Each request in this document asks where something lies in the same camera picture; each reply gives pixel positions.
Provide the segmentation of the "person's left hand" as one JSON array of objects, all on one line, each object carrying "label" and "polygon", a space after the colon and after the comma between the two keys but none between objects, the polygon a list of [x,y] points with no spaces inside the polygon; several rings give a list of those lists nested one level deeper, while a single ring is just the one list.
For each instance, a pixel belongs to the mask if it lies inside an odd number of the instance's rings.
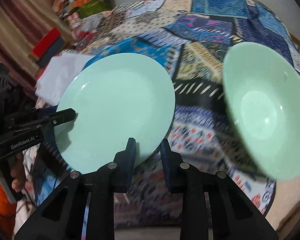
[{"label": "person's left hand", "polygon": [[25,187],[26,183],[26,175],[23,165],[24,155],[22,153],[18,153],[14,157],[14,163],[11,168],[11,176],[13,178],[12,189],[14,189],[15,192],[20,192]]}]

